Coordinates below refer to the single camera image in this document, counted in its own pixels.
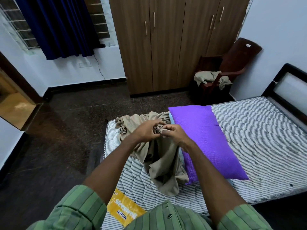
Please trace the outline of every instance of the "dark granite floor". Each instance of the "dark granite floor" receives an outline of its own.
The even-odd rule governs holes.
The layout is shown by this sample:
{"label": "dark granite floor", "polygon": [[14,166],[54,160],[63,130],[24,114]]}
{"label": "dark granite floor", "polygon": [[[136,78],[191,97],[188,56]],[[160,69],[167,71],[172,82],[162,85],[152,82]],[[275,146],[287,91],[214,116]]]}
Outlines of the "dark granite floor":
{"label": "dark granite floor", "polygon": [[[193,102],[188,92],[130,98],[124,82],[55,94],[33,119],[26,131],[29,138],[0,185],[0,229],[25,229],[45,219],[73,186],[82,183],[99,162],[109,120],[189,104]],[[291,203],[298,200],[290,198],[283,205],[294,209]],[[280,202],[256,207],[276,229],[301,221],[306,212],[289,217]]]}

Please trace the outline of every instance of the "shirt sleeve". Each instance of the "shirt sleeve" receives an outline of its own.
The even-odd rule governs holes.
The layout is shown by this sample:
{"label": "shirt sleeve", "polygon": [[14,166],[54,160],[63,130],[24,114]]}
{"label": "shirt sleeve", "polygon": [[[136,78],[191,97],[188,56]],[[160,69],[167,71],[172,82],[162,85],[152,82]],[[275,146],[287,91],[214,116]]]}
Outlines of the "shirt sleeve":
{"label": "shirt sleeve", "polygon": [[85,185],[76,185],[54,207],[46,220],[32,224],[27,230],[88,229],[99,230],[106,216],[106,205]]}
{"label": "shirt sleeve", "polygon": [[218,230],[272,229],[269,223],[251,206],[243,204],[235,207],[222,217]]}

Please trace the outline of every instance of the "chair backrest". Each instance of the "chair backrest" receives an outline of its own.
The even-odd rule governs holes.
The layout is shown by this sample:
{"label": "chair backrest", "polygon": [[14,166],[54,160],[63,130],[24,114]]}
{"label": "chair backrest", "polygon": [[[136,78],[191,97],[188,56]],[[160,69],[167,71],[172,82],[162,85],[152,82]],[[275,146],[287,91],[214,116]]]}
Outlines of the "chair backrest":
{"label": "chair backrest", "polygon": [[219,70],[222,72],[236,72],[243,69],[262,50],[258,44],[238,38],[231,49],[223,55]]}

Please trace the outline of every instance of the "shirt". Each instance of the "shirt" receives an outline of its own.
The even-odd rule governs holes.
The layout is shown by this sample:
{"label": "shirt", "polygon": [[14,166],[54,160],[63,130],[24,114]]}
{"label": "shirt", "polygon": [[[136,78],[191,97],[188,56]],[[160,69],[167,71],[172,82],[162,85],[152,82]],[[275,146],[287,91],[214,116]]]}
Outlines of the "shirt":
{"label": "shirt", "polygon": [[[28,230],[45,229],[95,229],[99,230],[106,215],[106,205],[99,196],[84,185],[70,190],[54,207],[46,220],[32,224]],[[133,220],[131,229],[200,229],[209,230],[209,218],[189,208],[172,205],[166,200],[144,215]],[[217,229],[272,229],[266,220],[251,206],[243,204],[230,210],[222,217]]]}

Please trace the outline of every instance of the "window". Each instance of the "window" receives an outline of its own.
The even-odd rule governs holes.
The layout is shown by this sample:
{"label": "window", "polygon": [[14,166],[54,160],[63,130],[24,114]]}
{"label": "window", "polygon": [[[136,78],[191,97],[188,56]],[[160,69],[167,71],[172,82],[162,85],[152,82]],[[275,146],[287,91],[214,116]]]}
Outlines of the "window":
{"label": "window", "polygon": [[[84,0],[99,39],[110,38],[100,0]],[[0,9],[14,32],[22,39],[27,49],[39,48],[32,31],[15,0],[0,0]]]}

